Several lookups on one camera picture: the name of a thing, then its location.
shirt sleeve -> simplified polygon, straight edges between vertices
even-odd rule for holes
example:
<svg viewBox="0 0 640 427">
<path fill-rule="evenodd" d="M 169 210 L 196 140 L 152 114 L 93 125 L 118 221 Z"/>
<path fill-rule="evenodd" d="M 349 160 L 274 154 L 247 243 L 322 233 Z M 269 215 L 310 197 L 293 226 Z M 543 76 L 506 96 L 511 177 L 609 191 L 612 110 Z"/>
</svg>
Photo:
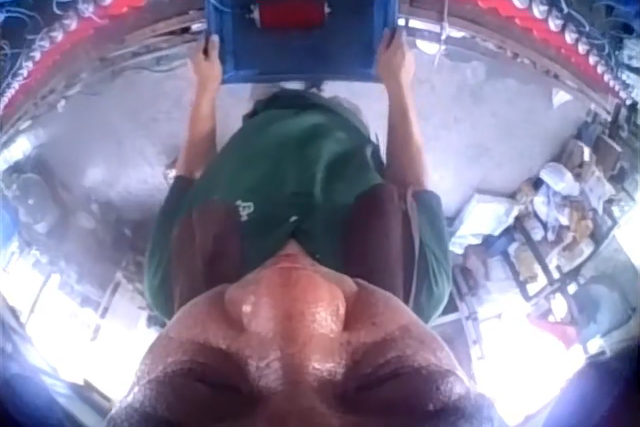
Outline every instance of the shirt sleeve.
<svg viewBox="0 0 640 427">
<path fill-rule="evenodd" d="M 194 180 L 175 178 L 160 208 L 147 252 L 144 287 L 147 301 L 165 320 L 173 316 L 173 291 L 170 272 L 171 236 L 178 221 L 182 202 L 193 187 Z"/>
<path fill-rule="evenodd" d="M 411 223 L 419 239 L 412 308 L 428 324 L 440 315 L 451 293 L 449 236 L 438 194 L 421 190 L 412 200 L 410 215 L 413 210 L 416 218 Z"/>
</svg>

sweaty skin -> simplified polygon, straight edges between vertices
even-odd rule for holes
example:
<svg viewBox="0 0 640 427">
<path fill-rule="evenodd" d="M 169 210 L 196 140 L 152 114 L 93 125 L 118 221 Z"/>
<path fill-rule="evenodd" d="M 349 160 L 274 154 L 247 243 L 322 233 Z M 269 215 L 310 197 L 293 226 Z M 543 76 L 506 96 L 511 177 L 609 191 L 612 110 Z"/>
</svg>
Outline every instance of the sweaty skin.
<svg viewBox="0 0 640 427">
<path fill-rule="evenodd" d="M 399 299 L 318 265 L 292 241 L 239 282 L 184 306 L 116 417 L 425 425 L 471 415 L 477 402 L 442 341 Z"/>
</svg>

green t-shirt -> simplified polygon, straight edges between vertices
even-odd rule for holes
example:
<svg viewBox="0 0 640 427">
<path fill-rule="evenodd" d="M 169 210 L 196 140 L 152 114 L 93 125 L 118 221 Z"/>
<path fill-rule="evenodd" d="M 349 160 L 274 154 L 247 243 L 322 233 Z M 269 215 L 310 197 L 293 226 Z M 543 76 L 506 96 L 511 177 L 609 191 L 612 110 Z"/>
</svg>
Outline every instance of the green t-shirt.
<svg viewBox="0 0 640 427">
<path fill-rule="evenodd" d="M 258 102 L 197 181 L 183 179 L 170 189 L 148 255 L 151 305 L 165 318 L 174 314 L 171 236 L 181 219 L 211 200 L 237 207 L 241 274 L 291 239 L 322 265 L 344 272 L 349 210 L 358 196 L 384 183 L 378 146 L 365 129 L 339 103 L 319 95 L 285 90 Z M 433 192 L 414 192 L 407 211 L 417 247 L 412 308 L 429 322 L 451 289 L 442 205 Z"/>
</svg>

blue basket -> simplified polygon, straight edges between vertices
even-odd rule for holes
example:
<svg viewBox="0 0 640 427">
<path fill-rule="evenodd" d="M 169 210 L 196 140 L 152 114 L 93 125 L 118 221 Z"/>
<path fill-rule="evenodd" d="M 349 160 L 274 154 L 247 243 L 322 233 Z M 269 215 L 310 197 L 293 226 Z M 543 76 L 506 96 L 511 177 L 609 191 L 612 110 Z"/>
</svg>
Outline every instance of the blue basket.
<svg viewBox="0 0 640 427">
<path fill-rule="evenodd" d="M 384 29 L 394 29 L 398 0 L 326 0 L 331 12 L 319 29 L 270 31 L 248 17 L 257 0 L 207 2 L 211 33 L 220 36 L 224 83 L 289 80 L 374 81 L 375 54 Z"/>
</svg>

hand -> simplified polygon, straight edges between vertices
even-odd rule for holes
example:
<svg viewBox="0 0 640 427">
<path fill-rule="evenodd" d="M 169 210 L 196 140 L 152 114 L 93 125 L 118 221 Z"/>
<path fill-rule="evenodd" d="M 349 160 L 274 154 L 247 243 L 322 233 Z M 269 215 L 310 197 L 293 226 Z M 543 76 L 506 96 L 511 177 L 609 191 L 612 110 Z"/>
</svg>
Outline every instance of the hand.
<svg viewBox="0 0 640 427">
<path fill-rule="evenodd" d="M 201 94 L 215 95 L 222 83 L 222 64 L 220 63 L 220 39 L 217 35 L 209 38 L 209 57 L 203 50 L 205 40 L 198 42 L 197 51 L 191 57 L 191 69 L 196 76 L 196 85 Z"/>
<path fill-rule="evenodd" d="M 378 77 L 389 89 L 408 89 L 416 70 L 413 53 L 407 46 L 404 32 L 396 32 L 391 39 L 391 32 L 385 30 L 382 42 L 378 47 L 377 70 Z"/>
</svg>

